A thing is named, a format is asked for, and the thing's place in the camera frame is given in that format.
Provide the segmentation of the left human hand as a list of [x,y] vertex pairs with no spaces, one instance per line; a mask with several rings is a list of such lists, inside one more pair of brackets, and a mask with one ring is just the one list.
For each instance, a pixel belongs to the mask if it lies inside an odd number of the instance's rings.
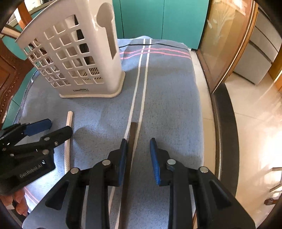
[[20,189],[10,196],[1,195],[1,202],[4,204],[6,209],[12,207],[13,201],[16,203],[14,209],[17,211],[17,213],[19,215],[27,216],[29,208],[25,199],[24,189]]

